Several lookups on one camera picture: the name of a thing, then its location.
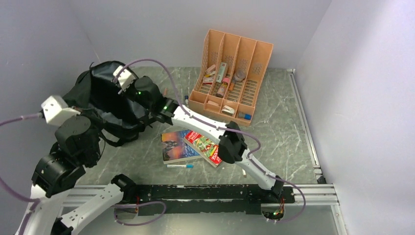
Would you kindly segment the black student backpack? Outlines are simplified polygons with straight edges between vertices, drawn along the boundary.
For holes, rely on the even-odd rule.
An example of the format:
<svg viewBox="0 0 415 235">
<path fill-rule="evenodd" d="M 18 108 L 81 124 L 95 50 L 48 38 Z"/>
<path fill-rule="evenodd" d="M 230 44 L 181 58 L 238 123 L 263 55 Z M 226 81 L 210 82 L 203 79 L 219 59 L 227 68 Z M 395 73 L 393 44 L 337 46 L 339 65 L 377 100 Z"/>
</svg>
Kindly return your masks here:
<svg viewBox="0 0 415 235">
<path fill-rule="evenodd" d="M 94 125 L 117 137 L 117 142 L 105 140 L 114 147 L 137 140 L 156 121 L 140 104 L 118 93 L 119 88 L 112 82 L 113 73 L 123 65 L 107 61 L 90 66 L 63 96 L 68 106 L 79 109 Z"/>
</svg>

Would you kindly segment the red treehouse book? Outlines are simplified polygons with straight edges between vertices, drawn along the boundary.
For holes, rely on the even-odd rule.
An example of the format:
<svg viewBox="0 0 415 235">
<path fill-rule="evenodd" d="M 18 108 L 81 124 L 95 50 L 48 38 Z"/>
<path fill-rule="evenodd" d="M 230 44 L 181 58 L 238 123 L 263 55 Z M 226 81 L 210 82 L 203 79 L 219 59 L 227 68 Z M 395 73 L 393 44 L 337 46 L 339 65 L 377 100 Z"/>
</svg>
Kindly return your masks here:
<svg viewBox="0 0 415 235">
<path fill-rule="evenodd" d="M 217 167 L 222 162 L 218 156 L 218 145 L 209 138 L 195 131 L 190 131 L 185 135 L 184 141 L 213 167 Z"/>
</svg>

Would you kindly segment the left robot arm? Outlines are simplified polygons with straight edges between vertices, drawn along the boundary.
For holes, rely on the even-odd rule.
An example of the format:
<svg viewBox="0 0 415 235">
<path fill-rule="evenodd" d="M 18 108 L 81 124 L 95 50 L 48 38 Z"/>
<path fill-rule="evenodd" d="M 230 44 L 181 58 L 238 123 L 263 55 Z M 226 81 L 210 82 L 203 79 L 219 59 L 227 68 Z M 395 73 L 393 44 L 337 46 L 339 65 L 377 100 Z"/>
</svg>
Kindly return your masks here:
<svg viewBox="0 0 415 235">
<path fill-rule="evenodd" d="M 69 118 L 56 130 L 56 144 L 34 170 L 31 197 L 17 234 L 77 235 L 109 207 L 134 200 L 136 184 L 119 174 L 88 202 L 58 216 L 62 203 L 86 173 L 85 168 L 100 160 L 100 133 L 83 116 Z"/>
</svg>

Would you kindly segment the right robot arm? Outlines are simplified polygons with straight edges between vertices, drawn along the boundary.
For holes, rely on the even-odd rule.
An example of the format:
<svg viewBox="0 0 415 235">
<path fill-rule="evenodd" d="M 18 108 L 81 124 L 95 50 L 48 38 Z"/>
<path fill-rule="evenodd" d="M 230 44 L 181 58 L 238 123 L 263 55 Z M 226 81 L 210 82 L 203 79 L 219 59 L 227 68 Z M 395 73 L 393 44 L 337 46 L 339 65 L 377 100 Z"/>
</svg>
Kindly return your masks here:
<svg viewBox="0 0 415 235">
<path fill-rule="evenodd" d="M 241 167 L 253 177 L 264 190 L 268 202 L 275 203 L 283 196 L 284 183 L 254 157 L 245 143 L 246 134 L 236 122 L 217 122 L 191 111 L 176 100 L 164 97 L 149 77 L 135 78 L 131 75 L 118 82 L 125 96 L 148 110 L 156 121 L 195 131 L 217 144 L 218 157 Z"/>
</svg>

